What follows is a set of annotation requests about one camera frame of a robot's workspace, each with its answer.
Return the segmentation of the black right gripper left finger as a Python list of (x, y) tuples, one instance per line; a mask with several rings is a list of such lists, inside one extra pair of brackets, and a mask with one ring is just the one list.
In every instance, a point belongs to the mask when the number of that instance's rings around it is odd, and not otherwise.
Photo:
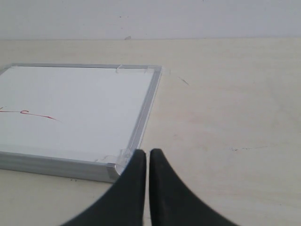
[(146, 184), (146, 154), (134, 151), (127, 167), (93, 205), (65, 226), (142, 226)]

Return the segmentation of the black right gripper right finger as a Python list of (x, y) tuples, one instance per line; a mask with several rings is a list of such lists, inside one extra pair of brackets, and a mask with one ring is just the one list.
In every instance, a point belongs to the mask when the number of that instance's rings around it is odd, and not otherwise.
[(178, 177), (161, 149), (150, 152), (149, 203), (153, 226), (234, 226)]

